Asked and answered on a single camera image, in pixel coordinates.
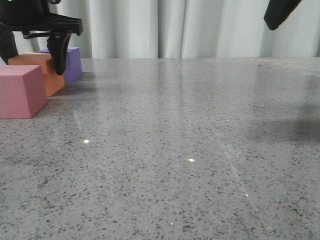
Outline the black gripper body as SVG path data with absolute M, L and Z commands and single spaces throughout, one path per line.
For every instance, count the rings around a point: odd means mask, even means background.
M 59 0 L 2 0 L 0 2 L 0 28 L 22 32 L 25 39 L 53 37 L 60 39 L 71 34 L 80 36 L 83 23 L 80 18 L 50 12 L 49 4 Z

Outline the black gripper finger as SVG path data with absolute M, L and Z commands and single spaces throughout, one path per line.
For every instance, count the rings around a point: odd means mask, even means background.
M 301 0 L 270 0 L 264 14 L 267 27 L 276 30 L 300 4 Z
M 19 52 L 16 45 L 15 35 L 11 30 L 0 30 L 0 57 L 6 65 L 9 59 L 18 56 Z
M 71 32 L 59 32 L 58 35 L 50 36 L 47 40 L 47 48 L 52 57 L 55 72 L 60 76 L 66 70 L 67 50 L 71 36 Z

